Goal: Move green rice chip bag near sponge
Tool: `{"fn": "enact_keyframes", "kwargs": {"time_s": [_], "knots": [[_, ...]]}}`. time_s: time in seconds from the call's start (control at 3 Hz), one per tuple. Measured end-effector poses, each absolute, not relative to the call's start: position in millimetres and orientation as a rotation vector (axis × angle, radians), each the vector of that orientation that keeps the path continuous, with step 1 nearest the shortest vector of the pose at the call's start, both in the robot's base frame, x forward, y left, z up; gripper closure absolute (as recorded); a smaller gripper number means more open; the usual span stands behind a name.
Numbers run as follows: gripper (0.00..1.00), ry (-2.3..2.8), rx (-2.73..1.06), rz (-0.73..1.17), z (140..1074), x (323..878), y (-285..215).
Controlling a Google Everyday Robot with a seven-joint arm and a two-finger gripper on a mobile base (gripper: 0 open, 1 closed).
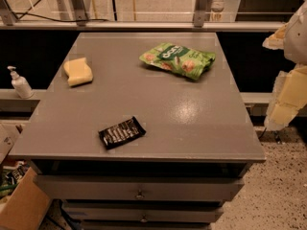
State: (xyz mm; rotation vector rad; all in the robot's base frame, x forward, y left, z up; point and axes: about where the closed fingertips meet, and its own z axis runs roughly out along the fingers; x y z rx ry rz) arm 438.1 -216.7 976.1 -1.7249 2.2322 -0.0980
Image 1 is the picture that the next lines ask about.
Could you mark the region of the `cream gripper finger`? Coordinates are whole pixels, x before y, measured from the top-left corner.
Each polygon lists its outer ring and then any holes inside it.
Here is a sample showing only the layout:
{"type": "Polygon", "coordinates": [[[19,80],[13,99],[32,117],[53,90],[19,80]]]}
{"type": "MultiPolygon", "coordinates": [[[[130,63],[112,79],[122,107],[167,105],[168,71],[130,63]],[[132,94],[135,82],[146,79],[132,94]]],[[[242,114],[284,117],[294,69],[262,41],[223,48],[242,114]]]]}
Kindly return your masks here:
{"type": "Polygon", "coordinates": [[[307,66],[297,64],[289,73],[280,71],[274,82],[265,128],[268,131],[278,131],[287,127],[306,104],[307,66]]]}

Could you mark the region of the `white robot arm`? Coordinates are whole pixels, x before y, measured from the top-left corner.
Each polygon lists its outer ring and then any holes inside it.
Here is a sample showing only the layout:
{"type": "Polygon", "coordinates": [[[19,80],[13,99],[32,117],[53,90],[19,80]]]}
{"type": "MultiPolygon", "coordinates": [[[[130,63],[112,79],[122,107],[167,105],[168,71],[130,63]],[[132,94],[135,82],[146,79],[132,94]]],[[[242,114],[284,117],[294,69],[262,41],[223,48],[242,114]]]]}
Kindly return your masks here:
{"type": "Polygon", "coordinates": [[[265,128],[278,131],[287,127],[307,104],[307,1],[288,23],[267,37],[262,46],[283,50],[285,59],[295,63],[289,73],[278,73],[267,109],[265,128]]]}

